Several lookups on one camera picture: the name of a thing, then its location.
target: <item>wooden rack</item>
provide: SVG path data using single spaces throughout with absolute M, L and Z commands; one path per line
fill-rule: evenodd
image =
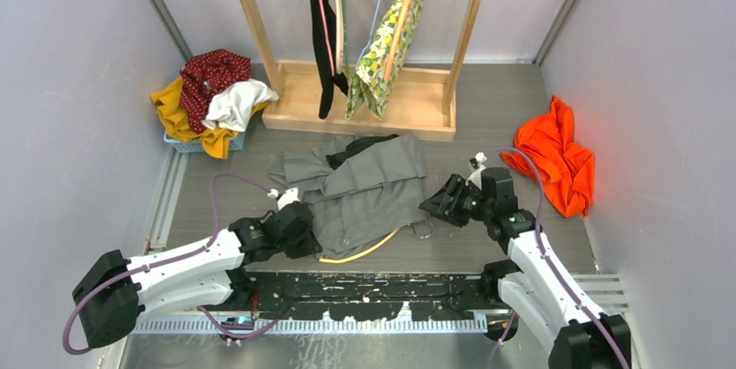
M 333 110 L 326 119 L 320 120 L 317 113 L 322 88 L 317 64 L 301 61 L 276 63 L 256 0 L 240 0 L 240 4 L 271 88 L 279 93 L 279 100 L 271 103 L 263 113 L 263 123 L 267 128 L 344 134 L 412 133 L 419 139 L 444 142 L 455 138 L 455 88 L 481 0 L 468 1 L 450 70 L 403 68 L 394 83 L 383 120 L 376 119 L 365 105 L 351 120 L 346 120 L 343 110 L 345 96 L 338 90 L 332 103 Z

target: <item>wooden post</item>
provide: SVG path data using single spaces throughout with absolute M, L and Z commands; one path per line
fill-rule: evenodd
M 240 0 L 240 5 L 243 7 L 243 12 L 246 14 L 246 19 L 253 33 L 256 46 L 258 46 L 258 52 L 266 68 L 266 75 L 268 75 L 271 88 L 281 95 L 284 91 L 283 78 L 279 73 L 276 59 L 273 57 L 271 44 L 268 42 L 268 36 L 266 35 L 266 28 L 264 28 L 263 20 L 260 18 L 260 12 L 258 12 L 258 4 L 255 0 Z
M 450 68 L 450 78 L 444 85 L 442 95 L 442 113 L 447 116 L 450 114 L 450 104 L 455 97 L 455 87 L 457 79 L 460 77 L 460 71 L 463 69 L 463 60 L 465 52 L 468 50 L 470 35 L 473 33 L 473 25 L 476 24 L 478 9 L 481 7 L 481 0 L 469 0 L 468 9 L 465 11 L 465 20 L 463 21 L 463 30 L 460 31 L 460 40 L 457 42 L 455 49 L 455 59 L 452 60 L 452 68 Z

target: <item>wooden base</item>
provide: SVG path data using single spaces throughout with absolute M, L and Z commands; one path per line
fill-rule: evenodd
M 322 88 L 317 64 L 280 61 L 283 80 L 280 99 L 263 112 L 267 128 L 340 134 L 411 133 L 417 139 L 451 142 L 455 138 L 455 98 L 448 115 L 442 113 L 442 99 L 450 72 L 444 69 L 404 68 L 393 87 L 384 120 L 378 120 L 365 106 L 351 120 L 345 119 L 346 99 L 335 88 L 332 110 L 326 119 L 317 117 Z

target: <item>polka dot fabric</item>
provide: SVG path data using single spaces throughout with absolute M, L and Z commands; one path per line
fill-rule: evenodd
M 179 104 L 189 114 L 189 127 L 195 133 L 207 128 L 202 120 L 207 116 L 212 97 L 234 82 L 247 81 L 251 76 L 251 58 L 224 49 L 198 55 L 187 61 L 181 70 L 184 85 Z

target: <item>mustard yellow garment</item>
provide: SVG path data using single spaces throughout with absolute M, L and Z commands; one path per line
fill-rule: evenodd
M 215 130 L 206 129 L 201 134 L 196 134 L 189 127 L 187 111 L 179 105 L 182 85 L 181 78 L 177 78 L 163 91 L 151 95 L 159 119 L 166 128 L 166 134 L 185 143 L 193 139 L 200 139 L 202 147 L 208 155 L 214 158 L 227 159 L 230 139 L 237 136 L 238 132 L 226 128 L 216 128 Z

